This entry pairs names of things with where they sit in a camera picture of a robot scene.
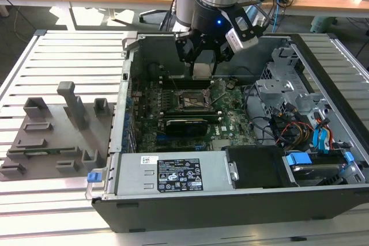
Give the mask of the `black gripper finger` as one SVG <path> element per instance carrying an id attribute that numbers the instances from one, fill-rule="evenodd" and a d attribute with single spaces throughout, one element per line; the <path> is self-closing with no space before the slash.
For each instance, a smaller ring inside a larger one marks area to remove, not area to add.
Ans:
<path id="1" fill-rule="evenodd" d="M 202 51 L 202 33 L 199 31 L 175 32 L 175 45 L 181 62 L 194 63 Z"/>
<path id="2" fill-rule="evenodd" d="M 229 62 L 233 56 L 234 52 L 226 40 L 214 40 L 214 61 L 216 63 Z"/>

